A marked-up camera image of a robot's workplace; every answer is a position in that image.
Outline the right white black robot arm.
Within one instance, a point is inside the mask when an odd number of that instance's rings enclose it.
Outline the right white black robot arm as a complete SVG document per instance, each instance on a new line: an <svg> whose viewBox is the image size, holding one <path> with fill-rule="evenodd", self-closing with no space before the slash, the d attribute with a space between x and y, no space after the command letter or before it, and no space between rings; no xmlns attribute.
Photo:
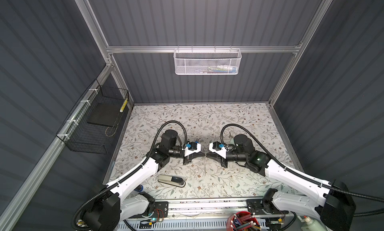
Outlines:
<svg viewBox="0 0 384 231"><path fill-rule="evenodd" d="M232 144L210 143L209 151L207 157L217 160L223 167L227 167L229 162L243 162L250 171L300 192L299 195L290 195L269 189L261 200L261 208L266 214L293 212L318 220L328 230L350 229L356 210L350 195L326 189L328 181L278 164L269 154L257 151L251 139L244 134L235 136Z"/></svg>

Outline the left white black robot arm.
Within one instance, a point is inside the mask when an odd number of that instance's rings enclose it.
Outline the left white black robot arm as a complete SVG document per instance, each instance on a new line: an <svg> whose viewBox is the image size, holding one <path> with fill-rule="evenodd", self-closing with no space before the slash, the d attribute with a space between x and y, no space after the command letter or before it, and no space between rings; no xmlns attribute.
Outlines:
<svg viewBox="0 0 384 231"><path fill-rule="evenodd" d="M145 192L129 198L139 185L166 166L172 157L184 162L190 155L201 155L197 142L177 145L178 133L167 130L161 142L155 142L146 157L120 178L101 186L88 201L75 212L71 225L76 231L113 231L117 225L132 216L151 214L155 200Z"/></svg>

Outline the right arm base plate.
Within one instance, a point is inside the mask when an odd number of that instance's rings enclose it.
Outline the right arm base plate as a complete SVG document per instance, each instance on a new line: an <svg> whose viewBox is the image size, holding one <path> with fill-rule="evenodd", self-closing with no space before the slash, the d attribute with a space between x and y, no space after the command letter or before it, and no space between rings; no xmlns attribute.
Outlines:
<svg viewBox="0 0 384 231"><path fill-rule="evenodd" d="M246 200L247 209L249 213L256 215L287 215L289 211L278 210L271 201L264 200L263 198L254 198Z"/></svg>

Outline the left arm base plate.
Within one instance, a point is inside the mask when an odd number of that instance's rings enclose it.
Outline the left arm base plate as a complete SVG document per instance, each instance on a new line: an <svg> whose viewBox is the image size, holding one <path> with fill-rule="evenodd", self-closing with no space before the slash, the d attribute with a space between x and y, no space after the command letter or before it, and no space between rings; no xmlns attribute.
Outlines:
<svg viewBox="0 0 384 231"><path fill-rule="evenodd" d="M150 208L150 212L145 211L143 214L131 216L130 219L141 219L141 218L166 218L169 211L169 202L158 202Z"/></svg>

